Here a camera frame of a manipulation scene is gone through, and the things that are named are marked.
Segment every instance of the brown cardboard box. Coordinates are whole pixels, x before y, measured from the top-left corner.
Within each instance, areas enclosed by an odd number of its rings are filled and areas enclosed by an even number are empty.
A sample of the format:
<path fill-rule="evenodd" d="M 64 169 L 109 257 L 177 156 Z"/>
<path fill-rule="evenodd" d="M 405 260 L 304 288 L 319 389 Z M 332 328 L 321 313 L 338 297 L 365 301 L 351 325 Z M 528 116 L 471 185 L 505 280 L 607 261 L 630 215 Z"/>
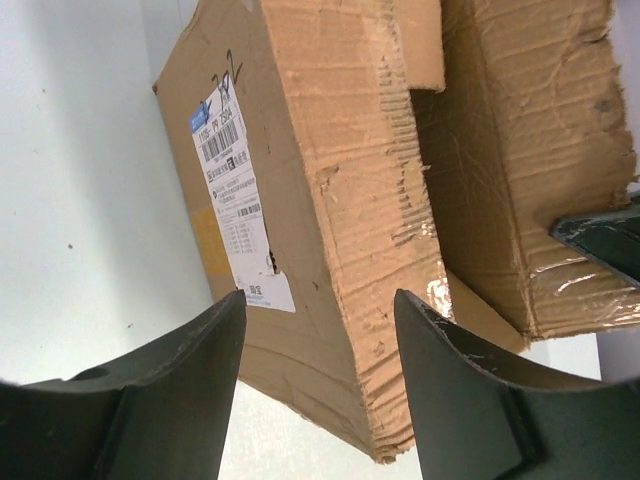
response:
<path fill-rule="evenodd" d="M 447 89 L 414 94 L 447 267 L 527 337 L 640 322 L 640 293 L 561 246 L 559 217 L 634 179 L 608 0 L 445 0 Z"/>
<path fill-rule="evenodd" d="M 214 297 L 248 296 L 242 380 L 389 461 L 396 289 L 523 348 L 446 278 L 391 1 L 201 1 L 156 92 Z"/>

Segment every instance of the torn cardboard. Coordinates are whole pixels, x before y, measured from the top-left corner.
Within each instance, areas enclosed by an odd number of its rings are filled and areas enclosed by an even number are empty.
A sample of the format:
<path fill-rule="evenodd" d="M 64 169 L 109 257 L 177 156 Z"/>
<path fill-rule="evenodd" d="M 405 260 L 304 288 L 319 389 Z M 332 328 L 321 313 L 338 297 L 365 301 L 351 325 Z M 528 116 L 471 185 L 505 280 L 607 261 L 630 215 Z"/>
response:
<path fill-rule="evenodd" d="M 414 94 L 445 263 L 527 337 L 640 321 L 640 293 L 548 236 L 604 211 L 635 154 L 607 0 L 446 0 L 447 89 Z"/>
<path fill-rule="evenodd" d="M 393 3 L 251 6 L 201 1 L 156 84 L 203 263 L 214 298 L 248 292 L 240 378 L 390 461 L 414 441 L 398 288 L 524 341 L 447 280 Z M 262 288 L 277 275 L 295 311 Z"/>

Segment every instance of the white surface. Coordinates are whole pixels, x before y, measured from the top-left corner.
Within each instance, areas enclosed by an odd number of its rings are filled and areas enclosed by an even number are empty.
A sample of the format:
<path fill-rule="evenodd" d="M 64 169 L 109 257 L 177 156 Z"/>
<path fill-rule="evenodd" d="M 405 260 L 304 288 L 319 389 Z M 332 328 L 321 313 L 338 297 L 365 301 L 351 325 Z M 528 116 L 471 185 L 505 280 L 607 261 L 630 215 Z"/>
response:
<path fill-rule="evenodd" d="M 522 356 L 580 377 L 600 380 L 600 359 L 595 334 L 537 342 Z"/>
<path fill-rule="evenodd" d="M 0 2 L 0 377 L 68 378 L 210 305 L 150 88 L 195 4 Z M 577 342 L 533 355 L 571 371 Z M 238 385 L 220 478 L 421 477 L 415 450 L 374 465 Z"/>

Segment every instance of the barcode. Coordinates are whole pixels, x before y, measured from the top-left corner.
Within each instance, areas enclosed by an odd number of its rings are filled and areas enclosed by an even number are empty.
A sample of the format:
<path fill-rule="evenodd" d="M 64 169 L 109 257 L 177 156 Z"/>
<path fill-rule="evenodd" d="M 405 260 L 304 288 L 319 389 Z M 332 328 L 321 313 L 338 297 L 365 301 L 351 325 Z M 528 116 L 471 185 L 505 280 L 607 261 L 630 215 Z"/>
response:
<path fill-rule="evenodd" d="M 260 285 L 249 285 L 249 294 L 262 296 L 262 287 Z"/>
<path fill-rule="evenodd" d="M 209 183 L 212 183 L 216 178 L 224 175 L 227 172 L 230 172 L 231 170 L 234 170 L 235 168 L 238 168 L 248 161 L 249 156 L 247 155 L 247 152 L 244 151 L 240 152 L 240 154 L 236 155 L 235 157 L 229 157 L 227 158 L 227 161 L 222 165 L 207 172 L 207 180 L 209 180 Z"/>
<path fill-rule="evenodd" d="M 220 175 L 222 175 L 223 173 L 227 173 L 228 171 L 229 171 L 229 165 L 226 163 L 223 163 L 218 168 L 208 171 L 207 179 L 209 180 L 209 183 L 211 183 Z"/>
<path fill-rule="evenodd" d="M 238 141 L 238 131 L 235 120 L 227 123 L 222 130 L 202 144 L 202 153 L 205 162 L 210 162 L 214 157 L 220 155 L 227 148 Z"/>
<path fill-rule="evenodd" d="M 238 216 L 246 217 L 247 215 L 251 215 L 252 213 L 258 213 L 260 210 L 262 210 L 262 208 L 260 207 L 260 204 L 256 203 L 254 205 L 249 205 L 248 207 L 241 208 L 240 210 L 238 210 Z"/>

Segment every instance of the clear tape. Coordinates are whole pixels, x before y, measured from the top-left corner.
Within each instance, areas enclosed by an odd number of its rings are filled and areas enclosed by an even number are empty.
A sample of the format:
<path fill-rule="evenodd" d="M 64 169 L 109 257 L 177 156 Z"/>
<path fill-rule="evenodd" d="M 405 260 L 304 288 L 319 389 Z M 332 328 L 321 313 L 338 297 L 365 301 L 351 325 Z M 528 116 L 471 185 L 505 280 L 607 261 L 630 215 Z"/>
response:
<path fill-rule="evenodd" d="M 549 306 L 550 320 L 583 318 L 594 329 L 640 321 L 640 292 L 579 254 L 560 261 L 540 262 L 529 279 L 536 303 Z M 559 302 L 565 298 L 573 301 Z"/>

